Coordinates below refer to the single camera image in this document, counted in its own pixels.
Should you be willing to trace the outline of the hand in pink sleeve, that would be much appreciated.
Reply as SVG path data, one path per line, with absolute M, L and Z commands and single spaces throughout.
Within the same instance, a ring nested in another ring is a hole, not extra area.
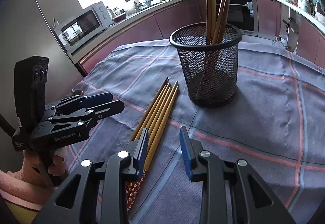
M 62 176 L 66 170 L 67 148 L 52 155 L 53 163 L 41 174 L 41 160 L 34 151 L 24 150 L 22 168 L 17 172 L 1 172 L 1 195 L 17 206 L 39 211 L 56 190 L 47 176 Z

